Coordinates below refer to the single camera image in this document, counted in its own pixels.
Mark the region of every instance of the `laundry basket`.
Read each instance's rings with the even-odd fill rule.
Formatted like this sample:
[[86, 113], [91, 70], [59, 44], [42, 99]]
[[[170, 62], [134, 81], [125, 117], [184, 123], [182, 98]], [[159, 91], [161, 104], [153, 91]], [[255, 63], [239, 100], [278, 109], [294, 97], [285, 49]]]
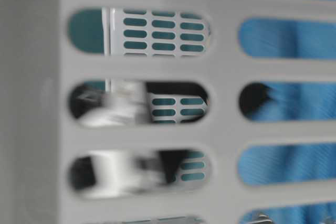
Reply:
[[[332, 62], [251, 59], [240, 49], [237, 30], [251, 16], [332, 21], [335, 6], [319, 0], [1, 0], [3, 62], [0, 152], [2, 223], [110, 224], [238, 223], [250, 210], [335, 200], [334, 182], [251, 188], [237, 176], [237, 161], [257, 144], [334, 141], [332, 122], [254, 124], [238, 108], [243, 87], [255, 81], [332, 81]], [[78, 50], [68, 36], [70, 18], [87, 8], [200, 15], [211, 28], [206, 50], [107, 54]], [[79, 83], [118, 78], [191, 81], [211, 104], [197, 123], [89, 129], [71, 117], [67, 99]], [[153, 99], [170, 98], [167, 96]], [[172, 97], [174, 105], [184, 97]], [[205, 110], [205, 104], [194, 108]], [[70, 164], [91, 150], [191, 148], [204, 153], [213, 172], [194, 190], [124, 198], [78, 197], [67, 178]]]

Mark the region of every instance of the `blue textile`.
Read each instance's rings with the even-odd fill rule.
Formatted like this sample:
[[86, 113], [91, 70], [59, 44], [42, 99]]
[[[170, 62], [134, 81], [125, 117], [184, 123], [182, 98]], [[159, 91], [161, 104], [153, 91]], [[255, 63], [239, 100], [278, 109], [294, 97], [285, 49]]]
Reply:
[[[253, 57], [336, 59], [335, 24], [255, 18], [242, 25], [239, 39]], [[335, 84], [265, 84], [271, 100], [248, 115], [253, 121], [336, 119]], [[336, 144], [253, 147], [243, 153], [238, 170], [249, 185], [336, 178]], [[328, 216], [336, 218], [336, 204], [263, 212], [276, 224], [318, 224]]]

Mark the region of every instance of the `blurry object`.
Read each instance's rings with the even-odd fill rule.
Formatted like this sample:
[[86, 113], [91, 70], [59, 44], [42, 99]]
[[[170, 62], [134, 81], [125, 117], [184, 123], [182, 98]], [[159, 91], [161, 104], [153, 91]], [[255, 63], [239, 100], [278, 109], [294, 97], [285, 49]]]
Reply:
[[274, 224], [267, 215], [260, 213], [256, 220], [248, 222], [247, 224]]
[[151, 121], [145, 85], [110, 80], [108, 91], [84, 84], [70, 97], [70, 109], [80, 124], [89, 127], [136, 125]]
[[87, 127], [196, 122], [207, 103], [207, 93], [195, 83], [117, 79], [86, 82], [69, 98], [71, 114]]
[[119, 197], [164, 184], [156, 152], [92, 151], [70, 168], [70, 182], [86, 198]]
[[203, 173], [202, 178], [195, 177], [200, 171], [204, 172], [205, 162], [200, 162], [203, 157], [203, 153], [187, 149], [91, 151], [73, 162], [69, 181], [80, 196], [93, 199], [122, 197], [168, 187], [184, 189], [186, 181], [187, 188], [193, 189], [205, 177]]

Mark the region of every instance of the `black object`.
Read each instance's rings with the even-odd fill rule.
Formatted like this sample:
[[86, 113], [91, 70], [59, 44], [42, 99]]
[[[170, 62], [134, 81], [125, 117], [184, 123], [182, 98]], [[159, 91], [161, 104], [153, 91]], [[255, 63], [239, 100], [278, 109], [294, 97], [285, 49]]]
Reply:
[[95, 89], [88, 84], [76, 87], [70, 95], [69, 106], [75, 119], [88, 111], [102, 106], [104, 91]]
[[70, 183], [75, 190], [93, 187], [96, 183], [91, 157], [76, 159], [70, 168]]
[[252, 83], [243, 89], [239, 97], [239, 107], [244, 116], [256, 112], [270, 100], [269, 87], [262, 83]]
[[167, 184], [171, 184], [175, 181], [177, 170], [188, 153], [189, 150], [159, 151], [159, 157]]

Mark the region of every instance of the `blue fabric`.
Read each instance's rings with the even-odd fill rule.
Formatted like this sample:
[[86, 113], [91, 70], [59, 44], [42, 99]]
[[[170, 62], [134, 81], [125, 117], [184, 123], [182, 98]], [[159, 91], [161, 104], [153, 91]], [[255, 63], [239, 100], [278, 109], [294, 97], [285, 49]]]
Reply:
[[[243, 49], [261, 58], [336, 59], [335, 38], [335, 24], [257, 18], [244, 23], [239, 32]], [[265, 84], [271, 100], [248, 115], [251, 120], [336, 119], [335, 84]], [[238, 170], [249, 185], [336, 178], [336, 144], [253, 147], [242, 154]], [[335, 203], [262, 211], [276, 224], [318, 224], [326, 217], [336, 218]]]

